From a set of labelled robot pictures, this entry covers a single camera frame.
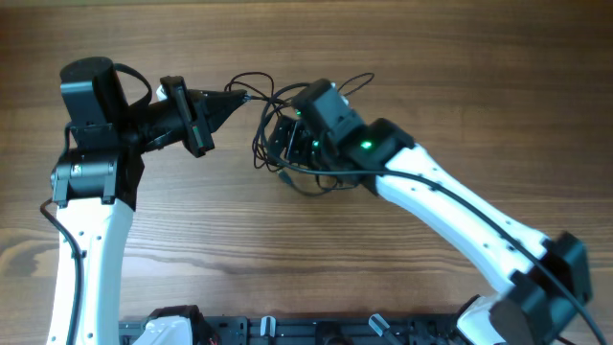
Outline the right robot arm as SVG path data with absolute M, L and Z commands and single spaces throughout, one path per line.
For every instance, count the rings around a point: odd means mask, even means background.
M 593 292 L 587 251 L 571 234 L 551 239 L 495 207 L 447 173 L 386 119 L 366 123 L 333 82 L 289 85 L 270 95 L 257 147 L 270 165 L 335 188 L 362 186 L 414 215 L 462 253 L 491 286 L 455 317 L 467 344 L 549 344 L 580 317 Z

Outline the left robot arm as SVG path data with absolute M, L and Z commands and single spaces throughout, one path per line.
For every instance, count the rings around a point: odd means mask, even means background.
M 51 173 L 51 214 L 59 256 L 50 344 L 116 344 L 125 244 L 136 211 L 143 154 L 180 142 L 194 157 L 215 146 L 213 133 L 245 104 L 244 90 L 190 89 L 163 77 L 129 103 L 118 75 L 141 76 L 108 57 L 86 57 L 60 71 L 70 116 Z

